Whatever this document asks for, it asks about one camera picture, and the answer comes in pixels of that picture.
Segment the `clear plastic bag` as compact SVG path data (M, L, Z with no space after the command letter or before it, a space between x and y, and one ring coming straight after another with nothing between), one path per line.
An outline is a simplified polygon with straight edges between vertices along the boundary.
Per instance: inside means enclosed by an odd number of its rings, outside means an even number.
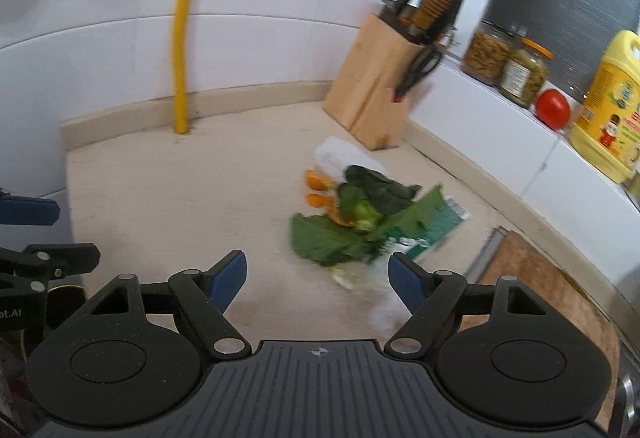
M381 334L395 333L408 320L409 311L388 280L384 260L345 262L332 268L332 279L353 294L363 309L361 319Z

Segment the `green white carton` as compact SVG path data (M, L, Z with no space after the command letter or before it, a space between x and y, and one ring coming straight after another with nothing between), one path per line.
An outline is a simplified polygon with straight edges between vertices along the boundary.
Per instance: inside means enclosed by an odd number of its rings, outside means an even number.
M432 221L420 229L414 238L406 236L398 228L393 228L386 241L386 250L390 254L401 252L410 259L418 260L445 242L470 216L471 214L452 196L445 195L444 204L435 208Z

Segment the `dark bok choy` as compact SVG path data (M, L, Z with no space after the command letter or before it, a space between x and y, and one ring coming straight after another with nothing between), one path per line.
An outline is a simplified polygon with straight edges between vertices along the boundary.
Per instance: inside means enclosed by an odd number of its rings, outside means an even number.
M370 233L411 206L421 190L420 184L406 186L376 170L348 166L336 188L337 213L350 228Z

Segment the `large dark green leaf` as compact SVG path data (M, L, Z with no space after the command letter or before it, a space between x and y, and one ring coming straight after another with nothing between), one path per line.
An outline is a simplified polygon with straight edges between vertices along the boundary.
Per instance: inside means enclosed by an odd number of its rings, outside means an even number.
M327 216L295 214L290 219L290 241L294 253L322 267L342 262L360 262L383 245L385 233L359 233L340 227Z

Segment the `orange peel piece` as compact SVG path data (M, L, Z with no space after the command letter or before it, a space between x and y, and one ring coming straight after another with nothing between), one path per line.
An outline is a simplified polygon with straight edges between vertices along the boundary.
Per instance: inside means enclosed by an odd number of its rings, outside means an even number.
M314 191L329 191L334 187L334 180L331 177L318 174L313 169L304 171L304 181L307 187Z
M330 210L334 207L334 196L319 194L319 193L308 193L305 196L306 203L314 208L325 208L326 210Z

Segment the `black kitchen scissors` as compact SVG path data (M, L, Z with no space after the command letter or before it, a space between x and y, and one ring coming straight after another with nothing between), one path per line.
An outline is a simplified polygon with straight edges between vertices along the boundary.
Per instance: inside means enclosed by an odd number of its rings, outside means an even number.
M420 84L442 62L444 54L433 45L422 49L410 63L402 82L395 88L394 101L401 102L409 91Z

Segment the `small green leaf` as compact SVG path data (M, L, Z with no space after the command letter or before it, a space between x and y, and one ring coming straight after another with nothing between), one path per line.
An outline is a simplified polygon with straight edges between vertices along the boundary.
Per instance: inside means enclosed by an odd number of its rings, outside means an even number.
M437 211L445 206L442 185L432 187L420 200L412 203L401 212L390 216L378 228L366 236L370 243L379 243L393 230L398 229L409 238L416 238L421 232L430 228L436 218Z

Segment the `wooden cutting board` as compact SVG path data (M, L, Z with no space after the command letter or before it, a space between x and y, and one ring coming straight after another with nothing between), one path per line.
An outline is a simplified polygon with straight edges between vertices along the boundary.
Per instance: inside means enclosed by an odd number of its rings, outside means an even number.
M620 338L602 314L564 271L538 252L524 236L497 228L465 273L471 283L492 285L502 276L516 276L589 337L608 358L612 380L596 423L608 429L613 415L620 367Z

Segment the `wooden knife block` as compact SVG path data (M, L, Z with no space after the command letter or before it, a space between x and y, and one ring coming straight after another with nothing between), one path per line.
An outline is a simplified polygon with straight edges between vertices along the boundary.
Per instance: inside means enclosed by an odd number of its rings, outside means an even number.
M323 111L370 151L396 146L410 100L395 98L421 51L375 14L370 14L324 99Z

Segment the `red tomato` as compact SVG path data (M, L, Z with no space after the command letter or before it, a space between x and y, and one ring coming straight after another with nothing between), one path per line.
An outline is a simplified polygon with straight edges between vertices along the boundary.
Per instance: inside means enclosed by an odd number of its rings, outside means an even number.
M564 94L550 88L543 91L534 106L535 116L552 130L563 129L570 120L572 109Z

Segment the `yellow dish soap bottle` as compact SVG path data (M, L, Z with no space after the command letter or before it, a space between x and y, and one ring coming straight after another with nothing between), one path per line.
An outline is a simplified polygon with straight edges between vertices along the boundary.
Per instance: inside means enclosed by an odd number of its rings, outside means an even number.
M608 44L570 128L570 144L616 184L630 179L639 161L639 35L618 32Z

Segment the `yellow vertical pipe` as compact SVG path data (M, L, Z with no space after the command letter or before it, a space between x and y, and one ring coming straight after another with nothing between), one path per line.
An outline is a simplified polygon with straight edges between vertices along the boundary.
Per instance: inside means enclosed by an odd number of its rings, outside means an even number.
M171 33L171 68L174 81L174 131L178 135L190 132L188 74L186 74L186 38L191 0L176 0Z

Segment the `pickle jar orange lid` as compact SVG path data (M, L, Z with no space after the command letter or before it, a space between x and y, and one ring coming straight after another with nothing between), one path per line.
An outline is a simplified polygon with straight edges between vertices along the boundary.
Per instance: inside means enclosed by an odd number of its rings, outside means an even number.
M498 89L521 108L528 108L549 75L554 54L538 42L523 37L504 66Z

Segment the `pickle jar dark lid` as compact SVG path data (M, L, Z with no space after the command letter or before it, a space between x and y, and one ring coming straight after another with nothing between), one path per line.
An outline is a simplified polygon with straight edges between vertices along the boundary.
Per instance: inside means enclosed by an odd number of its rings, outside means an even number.
M494 22L481 20L462 59L462 71L486 85L497 85L513 45L512 32Z

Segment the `wooden handled knife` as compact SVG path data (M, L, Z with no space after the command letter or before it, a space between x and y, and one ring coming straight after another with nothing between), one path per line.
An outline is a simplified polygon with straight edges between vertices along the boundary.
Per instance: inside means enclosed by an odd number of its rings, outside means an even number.
M417 35L425 32L448 8L453 0L421 0L411 17L410 32Z

